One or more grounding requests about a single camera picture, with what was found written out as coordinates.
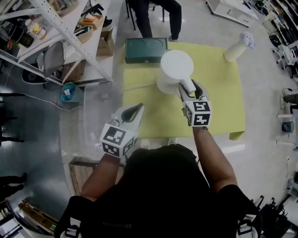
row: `person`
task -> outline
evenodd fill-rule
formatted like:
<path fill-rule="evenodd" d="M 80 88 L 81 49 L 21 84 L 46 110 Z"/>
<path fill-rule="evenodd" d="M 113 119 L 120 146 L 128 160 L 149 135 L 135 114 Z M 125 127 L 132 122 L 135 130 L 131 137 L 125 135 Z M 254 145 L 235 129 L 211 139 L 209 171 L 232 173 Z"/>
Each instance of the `person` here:
<path fill-rule="evenodd" d="M 120 159 L 105 155 L 73 196 L 55 237 L 148 236 L 156 234 L 235 237 L 238 222 L 258 209 L 237 186 L 233 168 L 202 127 L 193 128 L 199 161 L 188 148 L 171 144 L 135 150 L 115 184 Z"/>
<path fill-rule="evenodd" d="M 27 180 L 27 174 L 23 173 L 21 177 L 18 176 L 5 176 L 0 177 L 0 201 L 15 194 L 17 191 L 22 190 Z M 9 184 L 19 184 L 17 186 L 9 186 Z"/>
<path fill-rule="evenodd" d="M 151 2 L 160 5 L 169 12 L 169 24 L 171 36 L 169 41 L 179 42 L 179 33 L 181 31 L 182 11 L 181 5 L 175 0 L 150 0 Z M 152 37 L 150 22 L 149 22 L 149 0 L 128 0 L 129 5 L 135 12 L 136 23 L 142 34 L 142 37 Z"/>

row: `human arm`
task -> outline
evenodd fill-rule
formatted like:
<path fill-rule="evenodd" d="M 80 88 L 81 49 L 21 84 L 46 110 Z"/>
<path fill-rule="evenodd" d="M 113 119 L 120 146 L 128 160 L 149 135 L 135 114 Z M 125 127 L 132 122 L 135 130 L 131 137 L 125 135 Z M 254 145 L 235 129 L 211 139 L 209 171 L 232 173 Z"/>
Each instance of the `human arm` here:
<path fill-rule="evenodd" d="M 227 185 L 237 185 L 231 164 L 209 131 L 202 127 L 193 127 L 193 133 L 203 172 L 214 192 L 218 192 Z"/>
<path fill-rule="evenodd" d="M 96 169 L 84 183 L 80 196 L 96 201 L 115 184 L 119 165 L 119 158 L 104 154 Z"/>

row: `yellow table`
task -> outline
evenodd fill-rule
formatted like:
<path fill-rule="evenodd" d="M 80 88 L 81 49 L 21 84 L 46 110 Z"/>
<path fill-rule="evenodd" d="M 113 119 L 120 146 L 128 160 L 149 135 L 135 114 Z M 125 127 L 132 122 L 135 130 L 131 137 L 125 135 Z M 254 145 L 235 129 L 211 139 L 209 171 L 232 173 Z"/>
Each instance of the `yellow table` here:
<path fill-rule="evenodd" d="M 218 47 L 169 43 L 169 49 L 182 50 L 192 58 L 191 78 L 208 90 L 213 108 L 209 131 L 229 133 L 230 139 L 238 139 L 245 131 L 245 114 L 237 63 L 227 62 L 223 57 L 225 49 Z M 123 87 L 153 83 L 158 73 L 158 64 L 124 64 Z M 139 138 L 192 136 L 179 97 L 162 93 L 156 84 L 124 91 L 122 101 L 123 105 L 140 102 L 145 105 Z"/>

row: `white pitcher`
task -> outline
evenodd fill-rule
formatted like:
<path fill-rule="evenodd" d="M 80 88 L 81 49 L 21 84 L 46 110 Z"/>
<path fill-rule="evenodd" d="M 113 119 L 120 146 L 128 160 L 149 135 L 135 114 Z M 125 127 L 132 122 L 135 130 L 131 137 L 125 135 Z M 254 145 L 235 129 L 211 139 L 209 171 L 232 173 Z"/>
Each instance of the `white pitcher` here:
<path fill-rule="evenodd" d="M 178 85 L 182 83 L 189 93 L 196 88 L 191 81 L 194 63 L 191 57 L 180 50 L 168 50 L 160 62 L 160 74 L 157 77 L 157 86 L 160 91 L 167 94 L 178 94 Z"/>

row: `green box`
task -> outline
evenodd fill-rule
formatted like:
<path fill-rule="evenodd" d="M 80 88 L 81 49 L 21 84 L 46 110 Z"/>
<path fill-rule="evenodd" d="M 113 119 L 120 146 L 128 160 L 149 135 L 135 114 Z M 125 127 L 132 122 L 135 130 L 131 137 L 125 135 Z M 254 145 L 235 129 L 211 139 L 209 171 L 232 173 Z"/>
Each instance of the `green box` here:
<path fill-rule="evenodd" d="M 126 39 L 125 62 L 127 64 L 160 63 L 167 50 L 167 38 Z"/>

